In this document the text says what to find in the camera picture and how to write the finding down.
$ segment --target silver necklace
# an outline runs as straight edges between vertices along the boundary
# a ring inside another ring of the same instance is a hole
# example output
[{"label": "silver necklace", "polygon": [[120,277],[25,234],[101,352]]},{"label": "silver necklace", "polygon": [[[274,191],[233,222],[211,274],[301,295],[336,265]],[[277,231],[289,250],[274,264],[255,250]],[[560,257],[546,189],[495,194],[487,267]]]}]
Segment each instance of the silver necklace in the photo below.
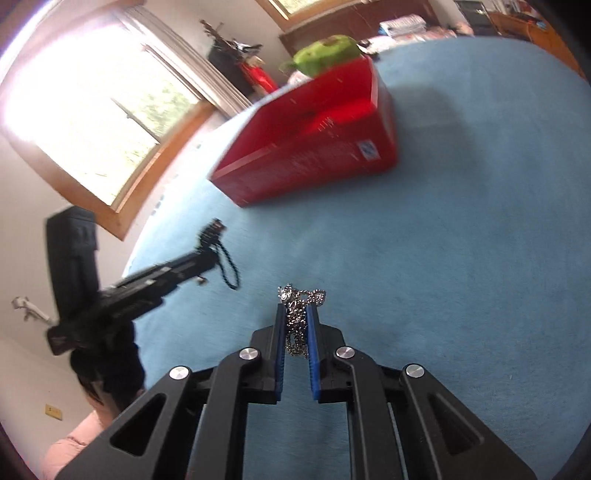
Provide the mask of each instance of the silver necklace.
[{"label": "silver necklace", "polygon": [[324,290],[297,290],[291,284],[279,287],[279,300],[287,309],[285,328],[285,349],[291,356],[303,355],[308,358],[306,305],[317,307],[324,303]]}]

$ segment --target window frame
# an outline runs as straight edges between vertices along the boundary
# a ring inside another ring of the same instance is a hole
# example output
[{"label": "window frame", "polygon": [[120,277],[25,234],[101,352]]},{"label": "window frame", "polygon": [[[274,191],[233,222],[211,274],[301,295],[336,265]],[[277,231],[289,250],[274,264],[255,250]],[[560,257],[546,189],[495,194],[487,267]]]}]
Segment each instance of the window frame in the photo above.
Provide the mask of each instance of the window frame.
[{"label": "window frame", "polygon": [[22,140],[13,133],[6,123],[3,102],[0,103],[0,109],[2,110],[1,134],[15,152],[57,193],[72,205],[94,212],[96,223],[122,241],[168,166],[195,132],[217,110],[208,101],[199,100],[195,107],[173,127],[159,148],[155,148],[148,154],[136,168],[117,195],[113,205],[107,205],[63,170],[34,142]]},{"label": "window frame", "polygon": [[[57,40],[62,35],[80,28],[105,14],[113,12],[114,9],[142,3],[142,0],[116,0],[111,4],[98,8],[91,14],[84,15],[82,18],[73,21],[66,28],[52,35],[47,43]],[[0,134],[7,139],[15,152],[57,193],[71,204],[94,212],[96,223],[123,241],[145,201],[168,166],[197,130],[217,111],[217,108],[203,99],[201,95],[196,94],[197,103],[163,136],[160,143],[155,145],[144,157],[113,203],[107,205],[66,170],[62,169],[39,146],[34,142],[21,139],[7,124],[6,103],[11,85],[17,77],[18,68],[29,61],[39,50],[28,50],[22,56],[17,57],[2,81],[0,88]],[[178,78],[179,73],[172,69],[165,59],[155,55],[155,60],[160,61],[164,67]]]},{"label": "window frame", "polygon": [[292,28],[298,27],[300,24],[314,17],[318,17],[329,10],[354,4],[355,0],[319,0],[293,14],[289,13],[279,0],[256,0],[256,2],[286,33]]}]

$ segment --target green object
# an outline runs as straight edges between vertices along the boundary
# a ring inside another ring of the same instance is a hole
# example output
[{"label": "green object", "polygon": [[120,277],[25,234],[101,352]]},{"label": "green object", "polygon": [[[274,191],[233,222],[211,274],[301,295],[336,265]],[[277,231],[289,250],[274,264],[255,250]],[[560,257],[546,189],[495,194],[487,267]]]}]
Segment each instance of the green object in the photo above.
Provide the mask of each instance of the green object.
[{"label": "green object", "polygon": [[347,35],[333,35],[302,48],[294,55],[293,65],[308,77],[361,56],[357,42]]}]

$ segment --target blue gripper pad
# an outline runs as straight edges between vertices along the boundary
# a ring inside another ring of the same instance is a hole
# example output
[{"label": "blue gripper pad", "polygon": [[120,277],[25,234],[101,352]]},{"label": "blue gripper pad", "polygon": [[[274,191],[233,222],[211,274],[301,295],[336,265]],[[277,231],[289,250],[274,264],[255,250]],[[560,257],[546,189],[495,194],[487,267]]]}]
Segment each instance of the blue gripper pad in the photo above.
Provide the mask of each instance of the blue gripper pad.
[{"label": "blue gripper pad", "polygon": [[283,372],[285,370],[285,308],[277,310],[278,318],[275,320],[275,328],[277,328],[277,354],[275,356],[275,397],[277,401],[281,401],[281,393],[283,392]]},{"label": "blue gripper pad", "polygon": [[312,398],[320,399],[320,355],[319,344],[316,338],[316,323],[318,323],[317,311],[312,305],[306,306],[306,322],[308,330],[308,366],[310,367],[310,387]]}]

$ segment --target red box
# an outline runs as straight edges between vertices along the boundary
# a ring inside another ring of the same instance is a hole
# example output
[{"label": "red box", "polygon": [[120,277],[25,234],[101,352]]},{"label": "red box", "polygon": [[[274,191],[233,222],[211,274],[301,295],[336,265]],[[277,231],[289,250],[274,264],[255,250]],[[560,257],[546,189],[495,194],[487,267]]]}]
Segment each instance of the red box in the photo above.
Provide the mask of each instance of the red box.
[{"label": "red box", "polygon": [[245,206],[397,160],[390,94],[362,57],[263,102],[210,180]]}]

